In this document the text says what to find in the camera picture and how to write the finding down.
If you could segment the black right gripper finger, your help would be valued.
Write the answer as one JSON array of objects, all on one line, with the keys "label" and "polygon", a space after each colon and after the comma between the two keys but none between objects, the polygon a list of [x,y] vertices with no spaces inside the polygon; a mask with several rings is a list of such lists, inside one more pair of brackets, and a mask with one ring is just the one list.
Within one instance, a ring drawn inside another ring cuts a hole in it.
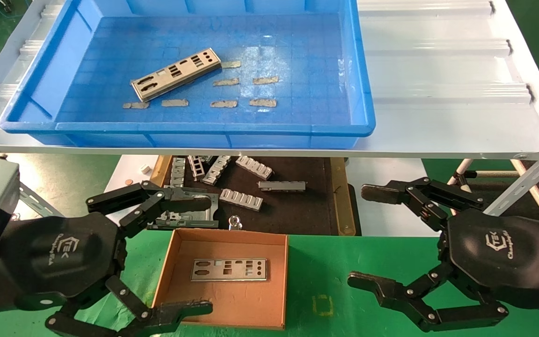
[{"label": "black right gripper finger", "polygon": [[366,201],[406,205],[435,232],[447,228],[448,215],[441,205],[457,212],[485,209],[484,201],[474,194],[428,177],[410,182],[389,181],[384,186],[365,184],[361,188],[361,197]]},{"label": "black right gripper finger", "polygon": [[446,282],[452,282],[458,269],[441,263],[409,285],[391,278],[352,271],[347,284],[372,292],[380,307],[404,314],[419,330],[450,331],[496,326],[509,315],[509,310],[485,292],[470,288],[477,305],[434,309],[424,298]]}]

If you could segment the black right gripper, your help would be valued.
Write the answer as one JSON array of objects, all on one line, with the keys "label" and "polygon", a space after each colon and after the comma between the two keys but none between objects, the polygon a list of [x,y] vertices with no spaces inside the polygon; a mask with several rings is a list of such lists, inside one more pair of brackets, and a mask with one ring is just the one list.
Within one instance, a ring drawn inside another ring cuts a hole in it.
[{"label": "black right gripper", "polygon": [[539,220],[466,210],[441,233],[451,283],[472,300],[539,310]]}]

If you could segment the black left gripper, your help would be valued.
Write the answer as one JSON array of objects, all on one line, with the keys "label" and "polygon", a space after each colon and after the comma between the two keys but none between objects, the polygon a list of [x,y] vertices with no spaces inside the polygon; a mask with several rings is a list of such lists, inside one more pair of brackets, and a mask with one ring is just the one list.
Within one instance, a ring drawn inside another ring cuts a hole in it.
[{"label": "black left gripper", "polygon": [[[61,307],[45,327],[62,337],[151,337],[176,331],[188,316],[212,313],[208,300],[178,301],[149,308],[119,277],[126,240],[165,212],[197,212],[211,207],[207,197],[150,181],[124,186],[86,200],[88,214],[48,216],[10,222],[0,237],[0,312]],[[105,215],[135,207],[119,222]],[[75,319],[79,308],[108,293],[134,318],[119,331]]]}]

